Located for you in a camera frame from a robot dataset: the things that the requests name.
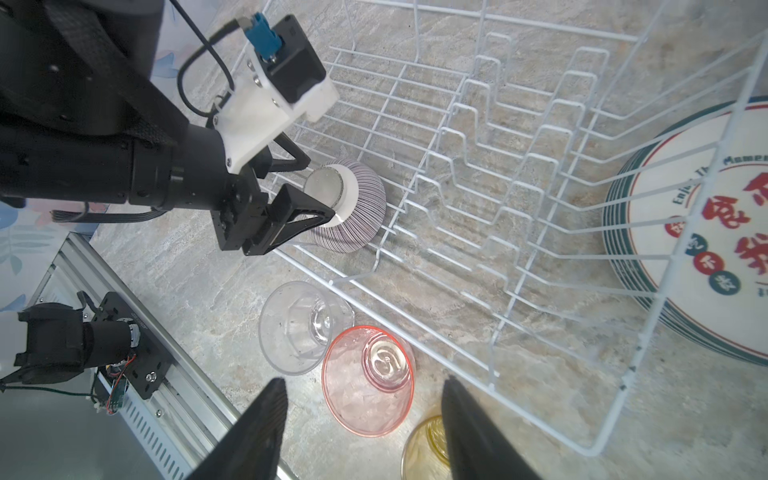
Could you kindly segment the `clear glass cup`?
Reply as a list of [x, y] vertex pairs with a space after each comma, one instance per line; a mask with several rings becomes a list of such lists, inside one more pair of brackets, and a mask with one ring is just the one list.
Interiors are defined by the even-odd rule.
[[349, 303], [302, 281], [278, 287], [266, 300], [258, 337], [266, 361], [282, 374], [310, 372], [324, 359], [332, 341], [355, 325]]

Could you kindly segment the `pink glass cup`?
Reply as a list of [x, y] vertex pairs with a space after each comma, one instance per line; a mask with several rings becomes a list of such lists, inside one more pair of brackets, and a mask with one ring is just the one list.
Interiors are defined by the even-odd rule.
[[407, 417], [415, 393], [411, 346], [373, 325], [343, 331], [330, 344], [322, 363], [326, 405], [351, 433], [385, 436]]

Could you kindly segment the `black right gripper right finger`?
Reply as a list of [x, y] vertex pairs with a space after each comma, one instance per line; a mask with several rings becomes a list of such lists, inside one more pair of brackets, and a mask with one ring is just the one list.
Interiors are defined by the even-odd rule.
[[453, 479], [540, 479], [454, 376], [443, 384], [441, 411]]

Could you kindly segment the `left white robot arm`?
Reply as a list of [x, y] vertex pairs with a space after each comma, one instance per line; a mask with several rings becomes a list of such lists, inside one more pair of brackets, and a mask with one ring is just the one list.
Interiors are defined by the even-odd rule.
[[298, 20], [237, 18], [201, 52], [241, 33], [248, 72], [192, 124], [150, 79], [160, 1], [5, 1], [1, 5], [1, 202], [79, 202], [66, 223], [135, 223], [174, 209], [210, 213], [219, 247], [264, 255], [334, 218], [271, 173], [306, 169], [287, 135], [338, 94]]

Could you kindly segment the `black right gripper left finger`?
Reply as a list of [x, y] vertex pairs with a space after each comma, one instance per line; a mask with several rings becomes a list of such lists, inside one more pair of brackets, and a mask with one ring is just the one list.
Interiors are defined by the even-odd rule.
[[288, 394], [273, 378], [188, 479], [276, 479]]

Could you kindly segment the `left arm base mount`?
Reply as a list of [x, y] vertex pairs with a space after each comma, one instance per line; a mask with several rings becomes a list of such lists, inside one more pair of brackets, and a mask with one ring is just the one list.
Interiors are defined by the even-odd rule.
[[79, 309], [47, 302], [17, 314], [27, 327], [26, 350], [15, 356], [15, 370], [1, 378], [1, 387], [64, 383], [123, 362], [123, 377], [142, 399], [150, 398], [174, 363], [170, 350], [121, 294], [107, 292], [89, 321], [83, 313], [93, 302], [83, 291], [78, 298]]

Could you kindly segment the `yellow glass cup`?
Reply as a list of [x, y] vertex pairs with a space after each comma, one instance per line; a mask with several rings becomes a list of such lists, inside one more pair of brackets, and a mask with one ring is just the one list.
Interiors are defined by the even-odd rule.
[[402, 454], [401, 478], [406, 480], [452, 478], [441, 415], [437, 414], [424, 419], [410, 434]]

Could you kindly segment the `white ceramic bowl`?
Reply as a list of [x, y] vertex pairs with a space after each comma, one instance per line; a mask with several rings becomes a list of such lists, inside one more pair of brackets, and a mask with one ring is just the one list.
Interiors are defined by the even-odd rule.
[[308, 176], [303, 192], [334, 211], [328, 223], [310, 231], [311, 242], [331, 252], [361, 250], [384, 223], [387, 199], [383, 181], [363, 163], [328, 163]]

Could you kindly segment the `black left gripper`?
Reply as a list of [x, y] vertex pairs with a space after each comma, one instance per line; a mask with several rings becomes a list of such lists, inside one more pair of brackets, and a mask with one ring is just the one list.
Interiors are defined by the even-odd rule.
[[128, 201], [157, 211], [208, 211], [222, 250], [241, 249], [246, 256], [270, 253], [335, 216], [332, 208], [289, 184], [269, 203], [260, 179], [271, 172], [302, 171], [311, 162], [287, 134], [280, 133], [274, 142], [289, 159], [275, 160], [265, 146], [233, 174], [213, 129], [191, 126], [175, 146], [136, 140]]

